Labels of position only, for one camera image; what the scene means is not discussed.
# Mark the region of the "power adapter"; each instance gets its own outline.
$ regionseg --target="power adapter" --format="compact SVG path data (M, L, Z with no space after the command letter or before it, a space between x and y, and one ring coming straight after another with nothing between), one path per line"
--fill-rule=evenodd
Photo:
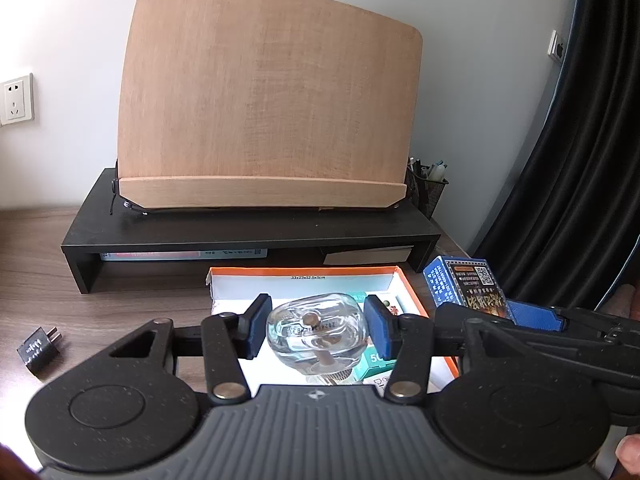
M61 337L62 334L58 332L57 327L53 327L48 332L44 332L42 327L38 327L38 329L18 347L20 359L22 359L22 362L32 374L37 374L53 361L56 355L60 354L60 351L54 343Z

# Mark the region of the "gray rubber base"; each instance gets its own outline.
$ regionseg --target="gray rubber base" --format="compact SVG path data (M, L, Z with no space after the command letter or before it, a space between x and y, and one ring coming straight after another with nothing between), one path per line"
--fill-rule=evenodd
M89 478L55 468L50 480ZM102 480L540 479L479 467L436 436L418 408L386 402L372 386L262 386L254 399L214 408L173 455ZM597 480L588 466L551 480Z

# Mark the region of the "book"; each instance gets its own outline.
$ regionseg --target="book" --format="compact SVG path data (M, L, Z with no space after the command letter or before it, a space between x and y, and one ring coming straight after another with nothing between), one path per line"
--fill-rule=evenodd
M100 253L104 262L164 262L175 260L237 260L266 258L267 249L235 249L218 251L165 251L159 253Z
M423 274L436 306L450 301L510 318L507 299L486 260L438 256Z

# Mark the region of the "clear glass perfume bottle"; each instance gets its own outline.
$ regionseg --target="clear glass perfume bottle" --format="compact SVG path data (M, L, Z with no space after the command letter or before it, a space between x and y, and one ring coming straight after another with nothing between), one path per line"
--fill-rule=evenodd
M353 368L367 347L367 335L358 303L338 292L282 304L267 319L269 346L304 375Z

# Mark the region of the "wooden book stand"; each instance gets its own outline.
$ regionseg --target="wooden book stand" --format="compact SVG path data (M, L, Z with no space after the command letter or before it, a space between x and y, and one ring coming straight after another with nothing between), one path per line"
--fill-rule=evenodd
M137 0L119 192L145 208L386 207L422 37L331 0Z

